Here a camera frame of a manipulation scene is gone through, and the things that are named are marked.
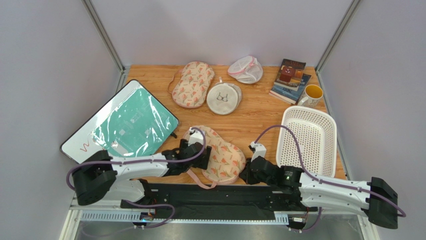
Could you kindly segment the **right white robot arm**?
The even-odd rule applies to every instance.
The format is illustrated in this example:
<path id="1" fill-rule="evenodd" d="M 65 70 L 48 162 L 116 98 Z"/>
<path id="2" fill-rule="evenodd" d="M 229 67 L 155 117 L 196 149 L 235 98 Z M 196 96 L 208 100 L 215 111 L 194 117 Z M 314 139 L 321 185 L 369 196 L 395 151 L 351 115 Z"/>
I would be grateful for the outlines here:
<path id="1" fill-rule="evenodd" d="M 398 228 L 398 194 L 379 177 L 350 181 L 325 177 L 295 166 L 277 166 L 263 157 L 246 161 L 239 174 L 246 184 L 265 183 L 306 208 L 333 209 L 368 218 L 376 226 Z"/>

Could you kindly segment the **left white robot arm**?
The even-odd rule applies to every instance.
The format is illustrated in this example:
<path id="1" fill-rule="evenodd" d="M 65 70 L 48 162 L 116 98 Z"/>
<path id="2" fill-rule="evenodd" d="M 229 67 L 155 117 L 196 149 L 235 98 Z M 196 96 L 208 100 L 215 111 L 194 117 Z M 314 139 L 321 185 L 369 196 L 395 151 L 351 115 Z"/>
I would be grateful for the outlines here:
<path id="1" fill-rule="evenodd" d="M 178 176 L 190 168 L 206 170 L 211 152 L 211 146 L 185 139 L 178 148 L 139 158 L 112 157 L 100 150 L 72 168 L 66 179 L 73 181 L 69 187 L 80 206 L 102 200 L 137 202 L 148 193 L 143 177 Z"/>

